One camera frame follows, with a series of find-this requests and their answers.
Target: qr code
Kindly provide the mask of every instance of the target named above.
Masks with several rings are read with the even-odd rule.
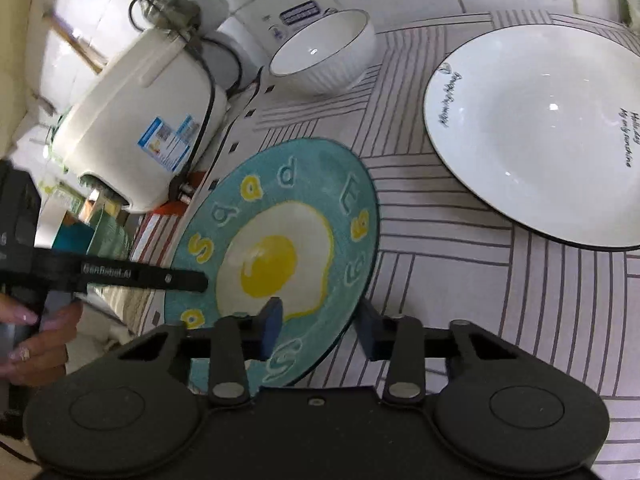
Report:
[[[172,134],[171,128],[169,128],[164,123],[161,123],[160,127],[158,128],[158,131],[156,131],[156,137],[162,140],[167,140],[171,134]]]

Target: hand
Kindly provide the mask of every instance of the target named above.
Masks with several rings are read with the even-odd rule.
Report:
[[[23,341],[0,365],[0,379],[22,386],[44,386],[64,377],[66,344],[76,338],[82,303],[71,303],[42,323],[40,333]],[[0,322],[34,325],[38,317],[12,298],[0,294]]]

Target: blue and white label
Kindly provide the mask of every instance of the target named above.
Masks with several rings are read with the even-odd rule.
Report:
[[[178,132],[174,132],[160,117],[156,117],[140,137],[138,146],[166,170],[174,172],[189,153],[192,130],[196,129],[191,125],[196,126],[191,116],[188,116]]]

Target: white plastic container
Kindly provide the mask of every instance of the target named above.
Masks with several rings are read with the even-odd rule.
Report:
[[[210,85],[180,37],[149,29],[111,61],[69,112],[52,150],[78,177],[93,175],[129,202],[133,213],[168,198],[187,161],[209,103]],[[198,160],[219,129],[226,94],[216,99]]]

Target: table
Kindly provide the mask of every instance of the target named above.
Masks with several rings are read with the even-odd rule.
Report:
[[[369,168],[380,198],[380,250],[367,291],[374,306],[433,327],[469,319],[585,382],[603,397],[612,420],[595,471],[606,479],[635,480],[640,251],[579,250],[514,225],[447,171],[425,135],[424,89],[442,59],[480,34],[527,23],[583,28],[640,54],[640,40],[619,23],[504,10],[380,31],[365,78],[337,97],[291,98],[263,71],[249,89],[249,104],[215,141],[215,160],[182,225],[217,182],[254,153],[301,137],[342,142]],[[166,264],[171,257],[169,250]],[[163,322],[162,307],[163,294],[155,294],[140,332]],[[350,328],[299,385],[371,384],[380,391],[387,365],[368,362]],[[430,391],[446,385],[444,370],[444,362],[426,361]]]

